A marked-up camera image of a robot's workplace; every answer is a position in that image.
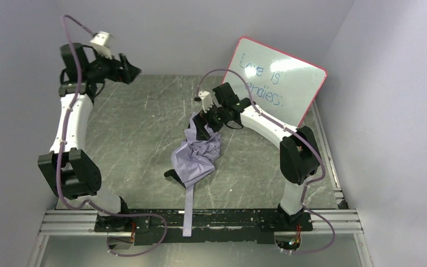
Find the lilac and black folding umbrella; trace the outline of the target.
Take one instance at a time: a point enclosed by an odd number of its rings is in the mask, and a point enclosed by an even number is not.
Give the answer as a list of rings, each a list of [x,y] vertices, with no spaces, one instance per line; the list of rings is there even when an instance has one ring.
[[[171,154],[173,168],[164,173],[186,189],[185,211],[183,217],[183,237],[192,236],[193,198],[195,184],[215,171],[214,162],[220,157],[221,136],[207,128],[211,138],[208,141],[196,140],[193,117],[190,116],[188,128],[184,130],[185,139]]]

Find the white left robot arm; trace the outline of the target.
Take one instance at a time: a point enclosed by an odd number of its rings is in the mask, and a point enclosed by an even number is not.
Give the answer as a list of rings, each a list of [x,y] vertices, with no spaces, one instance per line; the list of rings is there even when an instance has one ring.
[[[59,76],[61,115],[54,143],[38,157],[37,165],[66,208],[79,210],[89,205],[100,216],[121,216],[128,214],[127,204],[102,185],[100,169],[85,152],[86,131],[95,99],[102,92],[97,85],[106,80],[130,84],[141,70],[123,53],[106,58],[95,48],[91,49],[95,59],[90,62],[87,48],[81,43],[60,48],[65,65]]]

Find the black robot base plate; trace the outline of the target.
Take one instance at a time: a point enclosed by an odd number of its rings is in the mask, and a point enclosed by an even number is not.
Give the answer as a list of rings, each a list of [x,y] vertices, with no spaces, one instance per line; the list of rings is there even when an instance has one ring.
[[[294,219],[277,209],[194,210],[192,233],[183,236],[183,210],[131,209],[133,217],[97,216],[94,231],[110,236],[134,234],[134,245],[164,243],[204,243],[255,241],[274,244],[279,232],[312,231],[312,219],[302,212]]]

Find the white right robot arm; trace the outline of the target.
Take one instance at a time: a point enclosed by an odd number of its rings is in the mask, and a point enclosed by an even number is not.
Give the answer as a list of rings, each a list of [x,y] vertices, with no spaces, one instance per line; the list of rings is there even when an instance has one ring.
[[[185,139],[171,154],[172,169],[164,173],[187,189],[185,208],[192,206],[194,185],[215,170],[214,162],[221,155],[220,130],[235,122],[239,128],[254,130],[279,149],[280,170],[286,182],[277,209],[286,220],[296,220],[305,210],[309,178],[321,165],[313,131],[280,122],[260,109],[251,97],[239,98],[228,82],[211,92],[198,90],[195,100],[202,104],[202,109],[191,115]]]

